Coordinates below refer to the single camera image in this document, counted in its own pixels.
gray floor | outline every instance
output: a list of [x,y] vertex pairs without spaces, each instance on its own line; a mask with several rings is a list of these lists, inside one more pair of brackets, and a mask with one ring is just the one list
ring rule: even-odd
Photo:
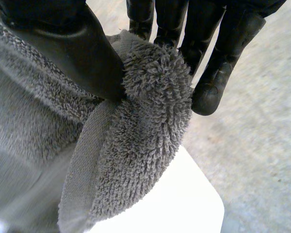
[[[106,34],[128,28],[124,0],[88,3]],[[291,233],[291,0],[244,51],[217,112],[193,115],[184,146],[225,203],[223,233]]]

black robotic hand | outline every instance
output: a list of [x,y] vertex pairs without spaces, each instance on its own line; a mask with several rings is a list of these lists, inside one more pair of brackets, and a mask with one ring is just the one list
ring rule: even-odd
[[[210,115],[243,49],[285,0],[127,0],[129,30],[150,38],[154,8],[155,43],[178,45],[194,75],[222,19],[219,37],[194,94],[192,109]],[[105,99],[124,97],[123,64],[85,0],[0,0],[0,18],[16,35],[50,58],[80,87]]]
[[158,32],[154,43],[176,47],[188,11],[185,36],[179,51],[194,75],[213,33],[219,36],[193,93],[194,112],[207,116],[217,109],[227,81],[243,49],[286,0],[127,0],[129,30],[149,40],[154,8]]

towel fold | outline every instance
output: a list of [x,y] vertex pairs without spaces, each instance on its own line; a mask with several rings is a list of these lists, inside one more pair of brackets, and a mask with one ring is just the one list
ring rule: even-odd
[[[176,50],[127,31],[108,39],[125,65],[128,98],[120,104],[78,88],[0,23],[0,70],[30,101],[29,109],[18,102],[0,108],[2,115],[9,112],[0,121],[7,125],[0,128],[0,149],[43,173],[77,141],[59,204],[63,233],[83,232],[148,193],[175,156],[191,116],[189,68]],[[28,120],[22,116],[32,123],[17,127]]]

